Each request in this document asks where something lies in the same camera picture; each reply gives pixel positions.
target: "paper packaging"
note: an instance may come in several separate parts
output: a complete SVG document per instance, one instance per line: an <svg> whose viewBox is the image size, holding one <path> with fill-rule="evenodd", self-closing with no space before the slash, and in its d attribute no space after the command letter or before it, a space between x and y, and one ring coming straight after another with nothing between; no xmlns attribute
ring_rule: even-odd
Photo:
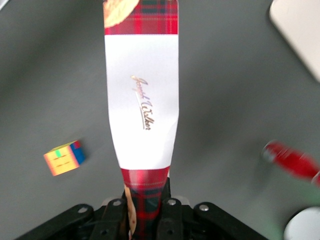
<svg viewBox="0 0 320 240"><path fill-rule="evenodd" d="M178 124L178 1L105 0L103 15L112 140L133 238L148 240Z"/></svg>

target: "gray table surface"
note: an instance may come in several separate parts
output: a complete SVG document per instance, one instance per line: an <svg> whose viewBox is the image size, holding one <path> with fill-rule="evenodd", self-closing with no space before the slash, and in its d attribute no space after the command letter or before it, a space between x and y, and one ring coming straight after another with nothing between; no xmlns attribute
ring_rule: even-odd
<svg viewBox="0 0 320 240"><path fill-rule="evenodd" d="M209 201L271 240L320 191L261 160L272 139L320 160L320 85L269 20L271 0L180 0L173 195ZM0 238L123 191L108 122L102 1L11 0L0 11ZM43 158L81 140L53 177Z"/></svg>

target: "tartan box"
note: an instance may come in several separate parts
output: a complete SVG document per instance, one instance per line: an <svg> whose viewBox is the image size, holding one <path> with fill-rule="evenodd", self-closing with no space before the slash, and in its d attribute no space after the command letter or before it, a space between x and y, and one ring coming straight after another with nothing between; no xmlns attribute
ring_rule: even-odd
<svg viewBox="0 0 320 240"><path fill-rule="evenodd" d="M76 169L85 160L78 140L55 147L43 156L53 176Z"/></svg>
<svg viewBox="0 0 320 240"><path fill-rule="evenodd" d="M124 184L130 189L136 213L134 240L152 240L160 212L161 195L169 167L149 170L121 169Z"/></svg>
<svg viewBox="0 0 320 240"><path fill-rule="evenodd" d="M123 22L105 28L104 34L178 34L178 1L140 0Z"/></svg>

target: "colorful cube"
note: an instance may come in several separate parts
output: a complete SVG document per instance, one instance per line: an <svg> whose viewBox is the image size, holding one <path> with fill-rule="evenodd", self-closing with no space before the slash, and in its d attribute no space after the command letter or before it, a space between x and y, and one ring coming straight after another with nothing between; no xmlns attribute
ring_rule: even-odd
<svg viewBox="0 0 320 240"><path fill-rule="evenodd" d="M58 146L43 156L53 176L76 169L85 160L78 140Z"/></svg>

